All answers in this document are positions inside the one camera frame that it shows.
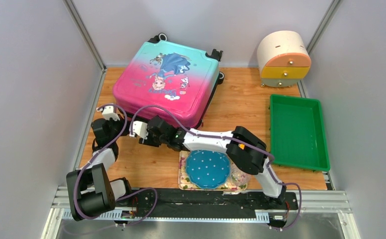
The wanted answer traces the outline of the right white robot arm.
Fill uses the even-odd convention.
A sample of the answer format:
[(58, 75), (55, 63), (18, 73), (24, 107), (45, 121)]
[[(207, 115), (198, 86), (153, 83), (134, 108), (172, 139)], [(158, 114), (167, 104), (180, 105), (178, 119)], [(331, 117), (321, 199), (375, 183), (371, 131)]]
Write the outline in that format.
[(269, 207), (277, 209), (286, 201), (286, 186), (272, 169), (274, 156), (262, 140), (242, 126), (225, 132), (201, 131), (182, 124), (175, 127), (155, 116), (148, 122), (134, 120), (129, 132), (143, 145), (164, 144), (176, 152), (204, 150), (226, 155), (242, 172), (255, 176)]

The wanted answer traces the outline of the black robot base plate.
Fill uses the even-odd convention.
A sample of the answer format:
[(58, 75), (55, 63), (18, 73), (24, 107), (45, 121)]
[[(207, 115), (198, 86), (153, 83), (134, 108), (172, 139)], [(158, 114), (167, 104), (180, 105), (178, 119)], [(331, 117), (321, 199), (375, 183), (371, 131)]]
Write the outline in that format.
[(298, 211), (299, 200), (287, 192), (278, 202), (260, 191), (184, 191), (158, 188), (137, 192), (120, 200), (117, 208), (133, 211), (136, 219), (174, 220), (260, 220), (272, 221), (281, 216), (285, 221), (289, 213)]

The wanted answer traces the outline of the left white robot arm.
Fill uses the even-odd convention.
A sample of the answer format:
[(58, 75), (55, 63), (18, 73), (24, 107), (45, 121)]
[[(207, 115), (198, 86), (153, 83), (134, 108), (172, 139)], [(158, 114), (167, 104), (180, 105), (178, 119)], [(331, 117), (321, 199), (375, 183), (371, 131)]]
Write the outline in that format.
[(118, 158), (118, 145), (114, 140), (124, 127), (124, 119), (96, 119), (91, 128), (93, 161), (66, 175), (71, 215), (75, 221), (94, 219), (115, 209), (116, 202), (127, 207), (134, 200), (134, 193), (123, 177), (110, 180), (107, 170)]

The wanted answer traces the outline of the pink and teal kids suitcase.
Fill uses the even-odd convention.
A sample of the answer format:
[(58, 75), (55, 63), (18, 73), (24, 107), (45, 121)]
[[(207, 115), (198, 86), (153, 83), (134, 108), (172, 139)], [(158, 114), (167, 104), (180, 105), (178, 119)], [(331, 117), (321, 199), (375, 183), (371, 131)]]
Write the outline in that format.
[(225, 78), (222, 54), (173, 43), (159, 33), (143, 43), (117, 79), (115, 101), (137, 120), (159, 115), (172, 125), (179, 120), (198, 129)]

